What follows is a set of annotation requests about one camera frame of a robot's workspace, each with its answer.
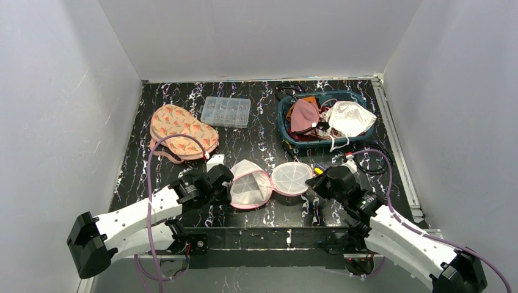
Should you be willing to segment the white mesh laundry bag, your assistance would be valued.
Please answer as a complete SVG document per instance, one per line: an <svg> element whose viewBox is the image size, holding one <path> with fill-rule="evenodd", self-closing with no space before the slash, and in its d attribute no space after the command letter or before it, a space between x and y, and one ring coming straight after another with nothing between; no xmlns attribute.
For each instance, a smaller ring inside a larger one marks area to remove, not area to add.
<svg viewBox="0 0 518 293"><path fill-rule="evenodd" d="M263 206L274 192L286 197L302 195L309 188L305 182L313 178L311 167L301 162L283 163L268 174L257 164L242 160L230 171L234 175L230 205L242 210Z"/></svg>

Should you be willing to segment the white satin bra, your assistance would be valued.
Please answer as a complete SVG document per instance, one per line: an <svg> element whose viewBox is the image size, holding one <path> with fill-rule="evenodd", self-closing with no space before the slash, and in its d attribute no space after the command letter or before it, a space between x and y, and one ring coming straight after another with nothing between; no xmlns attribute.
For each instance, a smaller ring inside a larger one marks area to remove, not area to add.
<svg viewBox="0 0 518 293"><path fill-rule="evenodd" d="M330 109L320 114L320 119L329 125L321 134L331 139L330 151L334 151L343 147L336 145L337 139L345 138L349 143L351 138L367 132L377 117L356 102L336 101Z"/></svg>

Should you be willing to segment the dusty pink bra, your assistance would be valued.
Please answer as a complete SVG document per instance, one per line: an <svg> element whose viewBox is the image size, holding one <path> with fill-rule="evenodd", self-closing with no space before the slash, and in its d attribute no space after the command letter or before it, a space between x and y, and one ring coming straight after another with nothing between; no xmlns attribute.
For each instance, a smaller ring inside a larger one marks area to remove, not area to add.
<svg viewBox="0 0 518 293"><path fill-rule="evenodd" d="M327 131L329 124L320 120L320 108L316 101L298 99L291 111L290 130L294 134L308 134L315 130Z"/></svg>

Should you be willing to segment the floral pink laundry bag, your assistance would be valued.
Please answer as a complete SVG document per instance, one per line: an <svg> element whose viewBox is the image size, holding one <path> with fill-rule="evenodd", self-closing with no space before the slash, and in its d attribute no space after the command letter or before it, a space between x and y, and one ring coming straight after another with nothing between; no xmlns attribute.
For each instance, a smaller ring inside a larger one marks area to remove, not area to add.
<svg viewBox="0 0 518 293"><path fill-rule="evenodd" d="M173 104L157 109L150 121L150 149L174 164L209 159L219 145L219 134L189 111Z"/></svg>

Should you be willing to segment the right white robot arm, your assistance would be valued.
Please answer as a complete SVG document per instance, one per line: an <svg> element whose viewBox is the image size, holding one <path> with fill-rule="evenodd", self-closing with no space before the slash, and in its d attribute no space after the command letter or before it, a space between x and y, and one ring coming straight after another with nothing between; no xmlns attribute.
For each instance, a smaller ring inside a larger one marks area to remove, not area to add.
<svg viewBox="0 0 518 293"><path fill-rule="evenodd" d="M355 221L348 228L348 240L356 250L390 259L432 292L483 292L487 288L482 263L472 252L405 221L382 195L363 189L349 168L328 168L305 183L319 196L341 203Z"/></svg>

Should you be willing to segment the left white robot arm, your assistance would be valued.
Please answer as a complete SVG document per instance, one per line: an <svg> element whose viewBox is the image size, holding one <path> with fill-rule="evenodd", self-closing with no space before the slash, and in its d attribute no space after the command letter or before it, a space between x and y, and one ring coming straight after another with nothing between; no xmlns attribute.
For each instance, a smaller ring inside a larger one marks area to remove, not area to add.
<svg viewBox="0 0 518 293"><path fill-rule="evenodd" d="M107 214L77 216L67 247L81 279L92 278L119 259L151 250L185 253L197 248L204 234L190 234L179 217L207 204L228 204L234 176L222 164L207 172L185 174L145 198Z"/></svg>

